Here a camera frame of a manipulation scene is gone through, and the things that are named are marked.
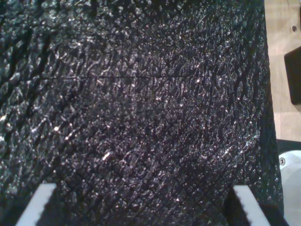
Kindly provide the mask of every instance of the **beige surface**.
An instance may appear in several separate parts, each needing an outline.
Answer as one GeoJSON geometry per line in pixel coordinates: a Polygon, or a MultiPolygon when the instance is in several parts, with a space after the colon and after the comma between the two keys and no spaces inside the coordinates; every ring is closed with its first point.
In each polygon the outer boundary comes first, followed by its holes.
{"type": "Polygon", "coordinates": [[[301,141],[301,105],[291,103],[284,55],[301,46],[299,8],[299,0],[265,0],[276,136],[295,141],[301,141]]]}

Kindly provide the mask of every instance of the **white plastic part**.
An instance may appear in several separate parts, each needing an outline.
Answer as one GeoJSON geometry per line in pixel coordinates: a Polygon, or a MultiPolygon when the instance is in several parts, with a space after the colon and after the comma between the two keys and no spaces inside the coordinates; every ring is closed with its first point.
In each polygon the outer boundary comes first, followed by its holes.
{"type": "Polygon", "coordinates": [[[240,199],[246,217],[251,226],[270,226],[257,200],[247,185],[234,186],[236,196],[240,199]]]}
{"type": "Polygon", "coordinates": [[[16,226],[35,226],[55,188],[56,184],[41,184],[33,194],[16,226]]]}
{"type": "Polygon", "coordinates": [[[289,151],[279,158],[285,160],[280,165],[283,197],[284,217],[290,226],[301,225],[301,151],[289,151]]]}

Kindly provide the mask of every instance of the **textured surface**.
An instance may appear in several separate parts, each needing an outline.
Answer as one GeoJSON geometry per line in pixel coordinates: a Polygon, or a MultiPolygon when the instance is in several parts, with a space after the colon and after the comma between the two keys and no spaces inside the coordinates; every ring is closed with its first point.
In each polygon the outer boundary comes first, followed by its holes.
{"type": "Polygon", "coordinates": [[[0,213],[43,181],[67,224],[283,208],[263,2],[100,2],[1,1],[0,213]]]}

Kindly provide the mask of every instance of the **black pebbled leather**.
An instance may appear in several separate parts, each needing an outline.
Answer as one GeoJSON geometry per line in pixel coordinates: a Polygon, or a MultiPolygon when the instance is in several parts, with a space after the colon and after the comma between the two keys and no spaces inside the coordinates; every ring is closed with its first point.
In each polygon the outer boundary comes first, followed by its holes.
{"type": "Polygon", "coordinates": [[[57,183],[69,225],[283,209],[264,2],[1,1],[0,213],[57,183]]]}

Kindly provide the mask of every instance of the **white round object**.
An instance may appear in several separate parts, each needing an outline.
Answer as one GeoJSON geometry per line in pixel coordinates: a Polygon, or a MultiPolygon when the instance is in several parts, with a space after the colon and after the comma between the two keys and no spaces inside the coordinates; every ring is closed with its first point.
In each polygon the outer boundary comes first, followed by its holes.
{"type": "Polygon", "coordinates": [[[284,216],[290,226],[301,225],[301,151],[279,156],[284,195],[284,216]]]}

